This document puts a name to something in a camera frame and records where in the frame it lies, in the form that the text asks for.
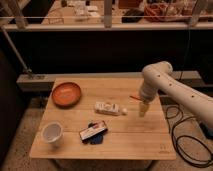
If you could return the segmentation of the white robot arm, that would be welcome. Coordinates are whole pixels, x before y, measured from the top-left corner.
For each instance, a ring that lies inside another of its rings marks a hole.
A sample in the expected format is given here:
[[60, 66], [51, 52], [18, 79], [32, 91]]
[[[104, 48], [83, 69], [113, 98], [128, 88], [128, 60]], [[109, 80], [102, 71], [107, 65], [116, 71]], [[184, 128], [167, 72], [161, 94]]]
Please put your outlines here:
[[175, 80], [170, 76], [172, 72], [173, 67], [167, 61], [145, 66], [142, 69], [143, 83], [139, 90], [140, 99], [150, 103], [161, 90], [195, 114], [213, 131], [213, 98]]

